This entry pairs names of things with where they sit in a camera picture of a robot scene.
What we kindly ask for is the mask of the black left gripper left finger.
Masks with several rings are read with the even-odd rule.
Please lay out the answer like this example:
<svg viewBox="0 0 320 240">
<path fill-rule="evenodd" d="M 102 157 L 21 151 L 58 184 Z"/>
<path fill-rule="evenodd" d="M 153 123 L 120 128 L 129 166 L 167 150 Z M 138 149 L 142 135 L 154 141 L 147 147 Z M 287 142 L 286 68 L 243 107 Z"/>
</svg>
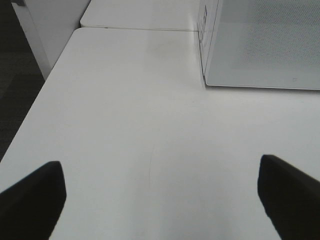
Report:
<svg viewBox="0 0 320 240">
<path fill-rule="evenodd" d="M 49 161 L 0 194 L 2 240 L 48 240 L 67 198 L 62 165 Z"/>
</svg>

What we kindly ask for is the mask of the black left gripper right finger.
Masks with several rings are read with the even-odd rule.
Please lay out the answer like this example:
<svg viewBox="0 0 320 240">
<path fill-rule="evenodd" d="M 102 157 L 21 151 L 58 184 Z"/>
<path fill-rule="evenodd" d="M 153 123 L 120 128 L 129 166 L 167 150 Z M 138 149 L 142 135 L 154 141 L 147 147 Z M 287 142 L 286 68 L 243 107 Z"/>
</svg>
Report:
<svg viewBox="0 0 320 240">
<path fill-rule="evenodd" d="M 275 155 L 263 155 L 257 194 L 282 240 L 320 238 L 318 180 Z"/>
</svg>

